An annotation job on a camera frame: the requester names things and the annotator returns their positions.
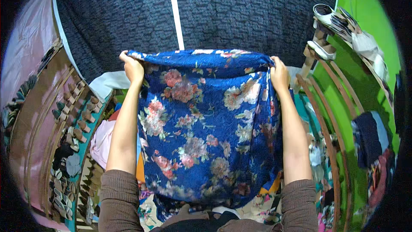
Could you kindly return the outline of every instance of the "pink fabric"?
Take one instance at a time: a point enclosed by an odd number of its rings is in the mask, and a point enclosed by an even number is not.
[[[1,108],[37,73],[42,57],[58,39],[53,18],[52,0],[30,0],[20,12],[2,59]]]
[[[322,222],[322,213],[318,214],[318,232],[325,232],[326,226]]]
[[[94,133],[90,145],[90,155],[99,165],[106,169],[107,158],[109,157],[110,142],[116,121],[103,120]]]

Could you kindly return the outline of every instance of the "floral skirt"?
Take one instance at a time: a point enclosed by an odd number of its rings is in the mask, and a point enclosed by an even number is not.
[[[127,53],[143,60],[138,127],[147,188],[239,208],[282,167],[273,61],[244,50]]]

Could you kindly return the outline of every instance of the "white fabric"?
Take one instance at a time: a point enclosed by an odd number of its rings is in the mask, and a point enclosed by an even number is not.
[[[52,0],[30,0],[19,13],[2,59],[1,108],[16,97],[30,75],[37,74],[41,59],[58,39]]]
[[[128,89],[130,81],[124,71],[106,72],[91,81],[89,87],[99,100],[104,102],[113,89]]]
[[[381,80],[389,79],[384,53],[372,35],[365,31],[360,34],[352,33],[352,46],[356,53],[372,62],[373,70]]]

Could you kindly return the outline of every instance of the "green board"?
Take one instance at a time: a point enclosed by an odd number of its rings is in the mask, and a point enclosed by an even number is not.
[[[375,37],[379,47],[384,51],[385,62],[388,66],[390,79],[389,88],[394,91],[395,74],[399,73],[400,62],[398,47],[392,26],[385,14],[384,9],[378,0],[338,0],[337,6],[347,10],[359,23],[360,27]],[[395,121],[392,110],[386,100],[383,90],[378,85],[373,75],[368,75],[362,68],[362,60],[353,50],[338,37],[329,37],[328,41],[336,48],[336,64],[342,70],[343,74],[352,85],[359,97],[365,111],[375,110],[379,113],[382,121],[388,131],[389,142],[392,143],[395,152],[399,149],[399,137],[395,134]],[[349,110],[340,95],[336,85],[327,74],[322,65],[318,65],[314,71],[313,77],[321,87],[327,101],[336,117],[337,123],[341,129],[343,140],[347,149],[349,170],[351,172],[352,191],[354,195],[354,208],[356,212],[362,208],[367,200],[367,181],[366,172],[358,168],[357,158],[353,146],[351,116]],[[340,180],[343,181],[343,162],[339,153],[337,161],[340,167]],[[346,185],[341,184],[341,219],[339,230],[343,230],[343,224],[346,216]],[[360,231],[362,226],[362,215],[354,215],[350,231]]]

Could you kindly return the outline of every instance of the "white shoe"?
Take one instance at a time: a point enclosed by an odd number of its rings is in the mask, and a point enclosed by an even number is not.
[[[333,60],[336,58],[336,52],[328,53],[324,48],[322,48],[316,41],[308,41],[308,46],[315,50],[315,52],[324,60]]]

